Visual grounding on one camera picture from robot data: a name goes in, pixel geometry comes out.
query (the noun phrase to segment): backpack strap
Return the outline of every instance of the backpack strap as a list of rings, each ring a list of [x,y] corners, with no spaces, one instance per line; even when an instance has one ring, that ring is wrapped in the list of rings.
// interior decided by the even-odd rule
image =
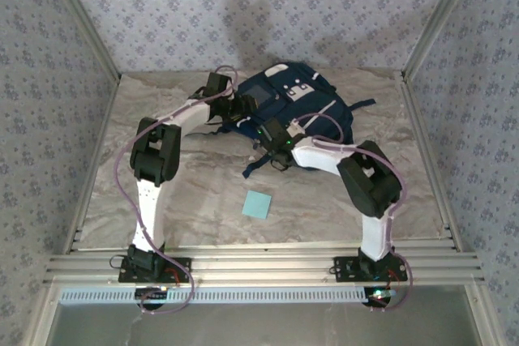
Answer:
[[[349,105],[351,111],[355,111],[356,109],[360,109],[361,107],[367,107],[369,105],[374,105],[376,103],[375,99],[367,99],[367,100],[361,100],[357,103],[353,103],[352,105]]]
[[[229,129],[226,125],[221,125],[220,127],[217,128],[216,131],[211,131],[210,133],[206,133],[206,134],[211,134],[211,135],[218,135],[218,134],[227,134],[227,133],[230,133],[231,129]]]
[[[261,157],[259,160],[254,161],[247,165],[246,169],[242,172],[242,175],[245,178],[248,178],[253,170],[256,170],[258,168],[261,168],[263,165],[267,164],[272,159],[272,156],[265,154],[263,157]]]

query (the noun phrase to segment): navy blue backpack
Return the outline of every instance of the navy blue backpack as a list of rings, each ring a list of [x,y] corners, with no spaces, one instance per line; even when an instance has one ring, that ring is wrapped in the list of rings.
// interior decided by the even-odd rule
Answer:
[[[334,86],[303,62],[282,62],[271,66],[240,83],[236,94],[254,97],[258,108],[248,118],[224,124],[217,133],[235,131],[251,139],[258,139],[258,126],[273,117],[283,126],[288,126],[292,120],[306,113],[326,113],[342,127],[344,144],[350,144],[354,142],[352,111],[375,103],[369,99],[348,106],[337,95]],[[308,135],[339,138],[339,130],[325,117],[304,118],[299,125]],[[265,155],[249,164],[243,176],[249,177],[253,170],[269,160],[271,156]]]

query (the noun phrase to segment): sticky note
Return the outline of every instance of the sticky note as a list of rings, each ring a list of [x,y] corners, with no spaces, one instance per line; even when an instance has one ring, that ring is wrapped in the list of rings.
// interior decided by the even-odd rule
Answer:
[[[243,204],[242,214],[253,218],[267,219],[268,208],[272,196],[249,190]]]

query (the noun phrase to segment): white marble floor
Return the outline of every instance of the white marble floor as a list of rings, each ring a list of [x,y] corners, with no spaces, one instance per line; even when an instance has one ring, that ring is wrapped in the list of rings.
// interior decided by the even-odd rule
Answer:
[[[320,70],[346,103],[375,98],[376,105],[354,112],[354,138],[376,141],[401,170],[410,197],[393,226],[395,238],[439,237],[442,220],[401,98],[391,77],[367,70]],[[240,72],[241,77],[255,72]],[[163,72],[124,75],[109,120],[101,164],[78,247],[124,248],[135,231],[135,216],[114,186],[116,152],[133,135],[142,117],[171,112],[196,88],[207,72]],[[215,130],[204,126],[200,132]],[[351,205],[339,177],[270,165],[247,180],[242,171],[260,157],[241,135],[189,135],[182,140],[181,167],[166,194],[167,246],[358,241],[360,215]],[[136,198],[128,157],[122,162],[122,184]],[[248,190],[272,196],[268,218],[242,215]]]

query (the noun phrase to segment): blue floral wallpaper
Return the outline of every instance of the blue floral wallpaper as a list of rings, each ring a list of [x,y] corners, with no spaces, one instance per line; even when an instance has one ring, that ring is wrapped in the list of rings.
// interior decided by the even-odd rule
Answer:
[[[0,344],[61,251],[112,88],[61,0],[0,0]]]
[[[81,0],[119,71],[401,69],[438,0]]]
[[[519,344],[519,0],[460,0],[412,84],[448,196]]]

